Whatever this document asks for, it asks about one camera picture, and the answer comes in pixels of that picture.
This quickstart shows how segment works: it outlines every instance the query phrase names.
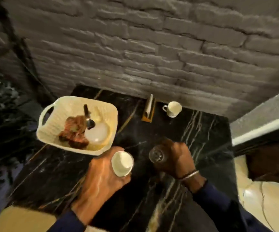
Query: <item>spoon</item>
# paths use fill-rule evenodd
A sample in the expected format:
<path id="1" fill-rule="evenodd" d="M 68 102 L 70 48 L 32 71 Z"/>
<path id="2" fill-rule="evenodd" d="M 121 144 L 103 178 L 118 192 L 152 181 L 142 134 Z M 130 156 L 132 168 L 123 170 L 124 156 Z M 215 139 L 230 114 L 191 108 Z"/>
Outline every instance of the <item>spoon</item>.
<path id="1" fill-rule="evenodd" d="M 87 129 L 92 129 L 96 126 L 96 123 L 90 119 L 90 114 L 91 112 L 88 110 L 88 106 L 87 104 L 84 105 L 84 113 L 85 113 L 85 118 L 86 118 L 86 126 L 87 126 Z"/>

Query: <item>white wall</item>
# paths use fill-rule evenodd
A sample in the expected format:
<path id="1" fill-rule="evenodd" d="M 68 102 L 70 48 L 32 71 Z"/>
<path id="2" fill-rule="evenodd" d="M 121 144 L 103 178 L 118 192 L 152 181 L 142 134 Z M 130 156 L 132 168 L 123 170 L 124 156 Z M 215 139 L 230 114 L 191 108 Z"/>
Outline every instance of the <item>white wall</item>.
<path id="1" fill-rule="evenodd" d="M 233 146 L 279 129 L 279 94 L 232 122 L 230 127 Z"/>

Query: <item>brown food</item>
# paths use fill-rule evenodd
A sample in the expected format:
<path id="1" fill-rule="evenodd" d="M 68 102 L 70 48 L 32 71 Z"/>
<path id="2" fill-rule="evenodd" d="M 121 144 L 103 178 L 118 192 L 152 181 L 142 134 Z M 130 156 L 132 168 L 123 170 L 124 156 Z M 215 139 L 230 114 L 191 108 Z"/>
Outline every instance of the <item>brown food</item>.
<path id="1" fill-rule="evenodd" d="M 84 116 L 68 117 L 64 124 L 64 130 L 60 132 L 59 140 L 68 142 L 70 147 L 83 149 L 89 141 L 85 138 L 86 119 Z"/>

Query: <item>basket handle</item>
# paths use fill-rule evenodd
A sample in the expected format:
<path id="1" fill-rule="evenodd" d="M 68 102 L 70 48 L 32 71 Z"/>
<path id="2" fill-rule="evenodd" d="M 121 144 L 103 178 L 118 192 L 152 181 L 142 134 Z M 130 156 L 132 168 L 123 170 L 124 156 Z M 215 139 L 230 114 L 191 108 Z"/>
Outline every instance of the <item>basket handle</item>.
<path id="1" fill-rule="evenodd" d="M 48 105 L 46 108 L 44 108 L 44 110 L 41 112 L 40 114 L 40 117 L 39 117 L 39 123 L 38 123 L 38 126 L 37 128 L 41 127 L 42 126 L 42 123 L 43 123 L 43 119 L 44 119 L 44 116 L 45 114 L 48 112 L 48 110 L 54 106 L 54 103 Z"/>

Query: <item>silver bangle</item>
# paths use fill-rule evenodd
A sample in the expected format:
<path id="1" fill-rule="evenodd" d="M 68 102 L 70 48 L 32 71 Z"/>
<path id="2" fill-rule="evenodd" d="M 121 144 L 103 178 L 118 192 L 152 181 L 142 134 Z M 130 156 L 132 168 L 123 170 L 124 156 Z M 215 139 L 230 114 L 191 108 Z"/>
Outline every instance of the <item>silver bangle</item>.
<path id="1" fill-rule="evenodd" d="M 181 179 L 179 179 L 179 180 L 182 182 L 182 181 L 184 181 L 184 180 L 186 180 L 186 179 L 188 179 L 188 178 L 193 177 L 193 176 L 196 175 L 197 173 L 199 173 L 198 170 L 196 170 L 195 172 L 192 172 L 192 173 L 186 175 L 184 178 L 181 178 Z"/>

